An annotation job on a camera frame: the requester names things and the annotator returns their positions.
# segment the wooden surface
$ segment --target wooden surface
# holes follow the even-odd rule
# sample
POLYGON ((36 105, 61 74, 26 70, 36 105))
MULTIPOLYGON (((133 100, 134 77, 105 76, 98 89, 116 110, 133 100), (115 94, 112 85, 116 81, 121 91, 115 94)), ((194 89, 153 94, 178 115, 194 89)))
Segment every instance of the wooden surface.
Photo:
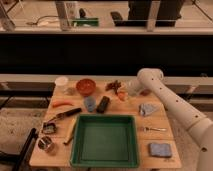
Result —
MULTIPOLYGON (((137 128, 137 138, 138 138, 138 148, 139 148, 139 156, 140 156, 140 166, 136 169, 130 170, 141 170, 142 168, 180 168, 181 161, 179 158, 179 154, 176 148, 176 144, 174 141, 173 133, 164 109, 163 104, 159 101, 157 97, 153 94, 148 96, 137 96, 137 97, 129 97, 125 102, 122 102, 118 99, 118 97, 114 94, 112 90, 105 91, 105 85, 107 82, 96 81, 97 88, 93 97, 96 99, 96 104, 98 104, 101 98, 106 95, 110 97, 110 105, 105 113, 107 114, 122 114, 122 115, 134 115, 136 128, 137 128), (138 106, 141 103, 149 103, 155 105, 158 110, 154 112, 151 116, 142 117, 138 113, 138 106), (158 131, 148 131, 144 132, 140 128, 142 126, 150 126, 150 127, 158 127, 158 128, 166 128, 166 132, 158 132, 158 131), (170 159, 165 158, 156 158, 150 157, 148 153, 148 144, 151 142, 157 143, 169 143, 172 147, 173 157, 170 159)), ((49 120, 57 113, 64 112, 67 110, 71 110, 76 107, 82 108, 82 114, 88 114, 83 104, 83 97, 76 91, 75 89, 75 81, 71 81, 69 83, 69 93, 64 94, 58 87, 55 88, 53 96, 50 101, 50 105, 48 107, 47 113, 44 117, 44 121, 49 120), (56 100, 70 100, 73 102, 74 106, 61 106, 57 108, 52 108, 51 103, 56 100)), ((38 140, 34 147, 30 165, 36 167, 70 167, 69 159, 71 154, 71 146, 70 143, 68 146, 63 145, 63 140, 66 137, 68 124, 71 122, 72 117, 60 120, 56 122, 58 131, 56 134, 51 135, 53 142, 56 144, 56 148, 50 154, 45 153, 40 150, 37 146, 38 140)))

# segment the metal utensil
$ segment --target metal utensil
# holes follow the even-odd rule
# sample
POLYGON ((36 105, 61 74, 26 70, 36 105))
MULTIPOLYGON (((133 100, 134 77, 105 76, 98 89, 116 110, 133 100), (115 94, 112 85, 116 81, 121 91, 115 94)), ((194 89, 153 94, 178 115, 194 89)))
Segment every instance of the metal utensil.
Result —
POLYGON ((165 132, 167 131, 166 128, 152 128, 152 127, 143 127, 143 131, 146 132, 146 131, 162 131, 162 132, 165 132))

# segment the green tray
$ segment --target green tray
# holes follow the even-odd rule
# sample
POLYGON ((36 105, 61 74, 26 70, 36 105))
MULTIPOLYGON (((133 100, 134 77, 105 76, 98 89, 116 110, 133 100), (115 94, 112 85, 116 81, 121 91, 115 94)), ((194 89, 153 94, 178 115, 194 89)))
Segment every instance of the green tray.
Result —
POLYGON ((79 115, 70 164, 73 167, 138 167, 134 118, 79 115))

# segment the white cup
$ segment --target white cup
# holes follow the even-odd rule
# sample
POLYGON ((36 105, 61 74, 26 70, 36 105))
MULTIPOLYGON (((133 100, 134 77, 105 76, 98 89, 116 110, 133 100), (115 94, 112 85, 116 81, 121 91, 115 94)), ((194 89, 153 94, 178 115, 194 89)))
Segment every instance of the white cup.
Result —
POLYGON ((56 78, 55 85, 62 93, 68 93, 69 79, 66 76, 56 78))

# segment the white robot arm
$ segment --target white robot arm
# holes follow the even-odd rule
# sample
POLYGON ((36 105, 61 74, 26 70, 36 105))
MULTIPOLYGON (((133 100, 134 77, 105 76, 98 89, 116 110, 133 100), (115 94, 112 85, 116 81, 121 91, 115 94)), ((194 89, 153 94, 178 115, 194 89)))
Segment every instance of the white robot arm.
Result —
POLYGON ((151 90, 200 147, 197 171, 213 171, 213 122, 167 88, 162 80, 161 70, 145 68, 127 83, 126 88, 129 95, 137 95, 143 89, 151 90))

